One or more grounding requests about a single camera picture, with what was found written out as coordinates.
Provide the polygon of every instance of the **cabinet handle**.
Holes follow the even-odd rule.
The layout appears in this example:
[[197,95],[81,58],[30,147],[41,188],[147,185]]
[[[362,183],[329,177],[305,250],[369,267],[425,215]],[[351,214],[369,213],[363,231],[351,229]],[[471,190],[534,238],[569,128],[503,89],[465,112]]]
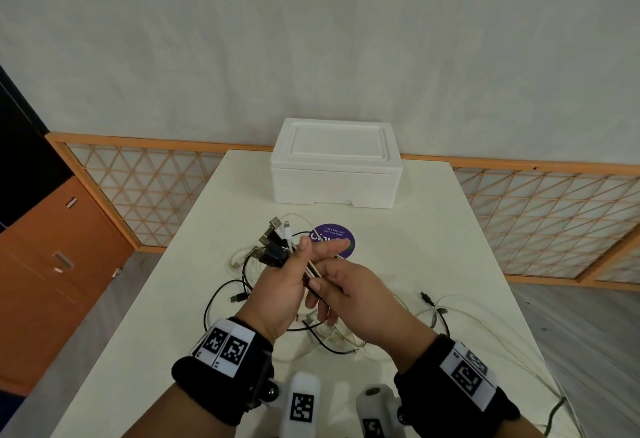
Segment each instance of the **cabinet handle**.
[[[64,264],[68,269],[71,269],[71,268],[73,268],[73,267],[74,267],[74,263],[73,263],[73,261],[71,261],[70,259],[68,259],[68,257],[67,257],[67,256],[65,256],[64,254],[62,254],[60,251],[56,251],[56,252],[53,254],[53,256],[54,256],[54,257],[57,257],[57,258],[60,260],[60,262],[61,262],[62,264]],[[56,267],[56,268],[54,268],[54,270],[55,270],[55,271],[57,271],[58,273],[62,273],[62,268],[58,268],[58,267]]]

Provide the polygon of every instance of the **right hand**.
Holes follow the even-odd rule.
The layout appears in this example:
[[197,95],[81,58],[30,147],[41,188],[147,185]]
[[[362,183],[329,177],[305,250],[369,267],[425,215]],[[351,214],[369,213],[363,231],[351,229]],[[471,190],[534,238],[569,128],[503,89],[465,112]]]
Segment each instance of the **right hand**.
[[309,293],[307,308],[318,304],[318,319],[329,325],[340,317],[357,337],[389,353],[400,372],[435,339],[436,333],[400,305],[368,268],[345,259],[324,259],[316,267],[324,278],[308,284],[326,304]]

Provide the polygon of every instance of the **styrofoam lid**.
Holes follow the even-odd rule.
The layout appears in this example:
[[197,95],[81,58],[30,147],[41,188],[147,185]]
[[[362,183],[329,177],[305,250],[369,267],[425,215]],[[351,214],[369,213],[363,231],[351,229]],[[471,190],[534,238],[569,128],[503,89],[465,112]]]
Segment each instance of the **styrofoam lid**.
[[402,161],[389,123],[287,118],[271,167],[399,174]]

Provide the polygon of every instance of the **wrist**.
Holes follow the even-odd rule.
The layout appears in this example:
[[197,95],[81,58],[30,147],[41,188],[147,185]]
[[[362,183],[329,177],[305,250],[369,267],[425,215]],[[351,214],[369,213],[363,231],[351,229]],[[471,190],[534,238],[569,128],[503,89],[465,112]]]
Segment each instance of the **wrist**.
[[246,305],[236,313],[235,317],[253,328],[262,337],[267,339],[271,345],[275,345],[276,339],[278,338],[276,333],[269,329],[269,326],[266,325],[260,317],[251,312],[250,309],[247,309]]
[[383,346],[400,374],[406,372],[437,337],[433,329],[407,312],[408,318],[396,329],[393,339]]

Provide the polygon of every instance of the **black wristband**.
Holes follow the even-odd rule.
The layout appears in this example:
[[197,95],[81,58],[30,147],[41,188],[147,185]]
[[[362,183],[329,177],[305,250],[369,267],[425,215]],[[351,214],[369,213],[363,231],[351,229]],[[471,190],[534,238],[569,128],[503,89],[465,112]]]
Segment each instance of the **black wristband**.
[[500,387],[482,411],[440,365],[456,343],[438,335],[420,358],[394,382],[408,424],[420,436],[445,435],[492,438],[505,420],[520,417],[520,411]]
[[273,377],[273,345],[238,318],[231,317],[228,320],[255,333],[235,375],[229,377],[197,359],[196,355],[202,346],[200,344],[192,355],[183,357],[173,365],[172,376],[176,384],[202,408],[223,423],[238,426],[246,411],[260,405],[260,387]]

